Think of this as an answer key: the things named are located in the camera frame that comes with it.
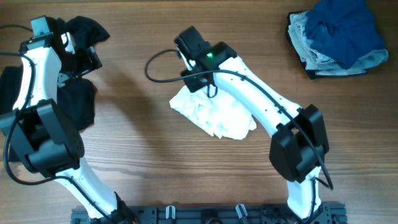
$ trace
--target wood grain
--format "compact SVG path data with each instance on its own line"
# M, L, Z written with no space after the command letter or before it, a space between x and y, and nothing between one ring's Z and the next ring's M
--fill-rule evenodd
M314 104L324 115L331 150L326 165L335 190L323 200L345 203L350 223L395 223L398 212L397 1L369 1L390 60L367 75L309 80L285 36L289 11L311 9L305 0L2 4L2 24L29 25L47 15L66 21L86 16L111 34L96 46L103 68L86 76L98 89L95 124L82 132L86 158L100 178L130 205L234 205L285 202L285 180L269 162L262 127L243 141L211 138L170 109L183 86L145 79L146 60L174 48L174 38L195 25L211 43L224 41L249 68L288 99ZM0 30L0 49L15 52L24 30ZM2 58L0 69L19 65ZM176 77L182 61L165 55L150 68ZM22 166L23 179L39 179ZM79 202L61 185L17 185L0 164L0 223L68 223Z

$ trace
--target wooden table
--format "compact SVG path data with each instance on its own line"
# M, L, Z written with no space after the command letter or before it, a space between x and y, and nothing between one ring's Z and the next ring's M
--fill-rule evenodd
M269 162L270 138L262 127L243 141L211 138L169 100L183 82L156 84L143 73L148 58L174 48L174 38L195 25L205 39L224 41L268 85L324 115L330 152L326 166L335 190L324 201L345 203L349 223L395 223L398 212L398 21L397 1L369 1L390 60L367 75L309 80L285 39L289 11L311 9L315 0L147 1L68 4L2 4L1 24L29 26L43 14L98 21L111 38L96 46L103 68L91 72L98 89L95 124L82 132L94 171L129 205L235 205L284 203L285 180ZM30 33L0 31L0 49L15 52ZM19 65L1 58L0 69ZM152 64L157 78L183 70L174 55ZM3 146L4 137L0 137ZM40 179L13 164L22 179ZM0 164L0 223L68 223L80 206L51 182L14 183Z

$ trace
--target wooden surface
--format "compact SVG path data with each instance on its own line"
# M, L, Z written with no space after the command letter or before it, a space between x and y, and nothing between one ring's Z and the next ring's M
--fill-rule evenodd
M174 48L174 38L195 25L212 44L224 41L281 95L324 115L330 152L326 166L335 190L325 201L345 203L349 223L396 223L398 212L398 21L397 1L369 2L390 60L369 74L309 80L285 39L289 11L315 1L192 1L89 4L2 4L1 24L29 26L45 14L66 21L86 16L111 34L96 46L103 68L86 76L98 89L95 124L81 135L86 158L99 177L129 205L235 205L284 203L285 180L269 162L264 128L243 141L211 138L169 100L183 82L151 83L146 60ZM0 49L15 52L30 37L0 30ZM18 65L1 58L0 69ZM167 55L152 64L157 78L172 78L183 62ZM4 137L0 137L3 146ZM23 179L39 179L22 166ZM58 183L14 183L0 164L0 223L68 223L79 202Z

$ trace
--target light blue cloth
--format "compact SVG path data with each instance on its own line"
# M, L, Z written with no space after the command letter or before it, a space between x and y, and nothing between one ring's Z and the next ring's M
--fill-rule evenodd
M367 55L359 58L350 69L343 69L335 60L311 49L312 40L305 36L305 24L307 12L291 14L288 33L292 44L302 62L306 63L306 70L316 70L316 75L355 75L366 73L367 68L378 66L388 59L388 51L372 50Z

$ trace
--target black mechanical base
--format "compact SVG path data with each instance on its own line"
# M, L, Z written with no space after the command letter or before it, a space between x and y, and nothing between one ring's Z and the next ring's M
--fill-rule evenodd
M287 204L246 207L238 215L235 207L157 208L129 207L139 224L300 224ZM347 224L344 204L323 203L311 224ZM72 210L71 224L89 223L87 211Z

